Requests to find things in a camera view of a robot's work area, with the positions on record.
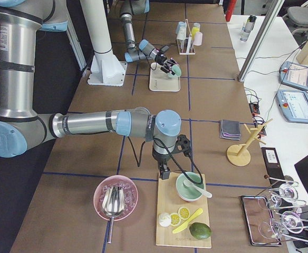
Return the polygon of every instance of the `blue framed device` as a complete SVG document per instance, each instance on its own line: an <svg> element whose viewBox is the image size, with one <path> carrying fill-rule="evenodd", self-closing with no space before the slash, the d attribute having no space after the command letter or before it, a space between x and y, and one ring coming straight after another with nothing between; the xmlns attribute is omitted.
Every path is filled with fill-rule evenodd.
<svg viewBox="0 0 308 253"><path fill-rule="evenodd" d="M308 91L308 66L284 62L281 66L280 81L282 84Z"/></svg>
<svg viewBox="0 0 308 253"><path fill-rule="evenodd" d="M305 91L279 90L276 97L289 122L308 124L308 95Z"/></svg>

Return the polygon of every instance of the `green avocado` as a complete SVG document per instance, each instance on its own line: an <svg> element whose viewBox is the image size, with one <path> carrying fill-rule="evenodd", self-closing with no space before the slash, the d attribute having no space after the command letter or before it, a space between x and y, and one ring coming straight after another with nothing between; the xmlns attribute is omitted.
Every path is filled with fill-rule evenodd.
<svg viewBox="0 0 308 253"><path fill-rule="evenodd" d="M211 236L212 231L207 224L194 222L190 225L189 231L193 237L198 240L207 239Z"/></svg>

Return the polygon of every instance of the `gray chair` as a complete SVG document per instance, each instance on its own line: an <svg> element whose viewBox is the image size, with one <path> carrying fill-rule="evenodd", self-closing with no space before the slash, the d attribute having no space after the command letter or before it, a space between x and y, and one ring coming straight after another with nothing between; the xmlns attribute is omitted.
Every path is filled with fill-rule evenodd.
<svg viewBox="0 0 308 253"><path fill-rule="evenodd" d="M308 32L308 7L293 6L287 9L287 18L298 26L292 34Z"/></svg>

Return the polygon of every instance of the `green bowl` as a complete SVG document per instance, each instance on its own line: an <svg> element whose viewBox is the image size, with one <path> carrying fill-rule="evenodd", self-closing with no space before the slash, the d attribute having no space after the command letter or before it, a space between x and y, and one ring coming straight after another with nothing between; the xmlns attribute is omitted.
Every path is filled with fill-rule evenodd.
<svg viewBox="0 0 308 253"><path fill-rule="evenodd" d="M199 174L193 173L193 172L186 172L188 177L193 179L196 182L200 181L200 176ZM181 174L178 176L176 179L176 190L177 193L179 194L180 198L186 201L196 201L199 198L201 198L202 193L199 192L198 190L194 189L193 187L186 187L184 186L183 181L187 179L184 174ZM205 188L204 184L196 184L197 187L200 187L202 189Z"/></svg>

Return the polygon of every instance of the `dark background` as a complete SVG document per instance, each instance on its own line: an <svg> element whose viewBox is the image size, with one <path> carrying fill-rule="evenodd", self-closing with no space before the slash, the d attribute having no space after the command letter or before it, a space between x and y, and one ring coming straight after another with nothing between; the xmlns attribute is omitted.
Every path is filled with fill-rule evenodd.
<svg viewBox="0 0 308 253"><path fill-rule="evenodd" d="M80 2L70 0L67 4L85 58L88 60L92 55L92 47ZM35 69L33 109L37 113L66 114L81 77L66 32L37 32ZM0 253L10 251L53 144L54 140L14 158L0 158Z"/></svg>

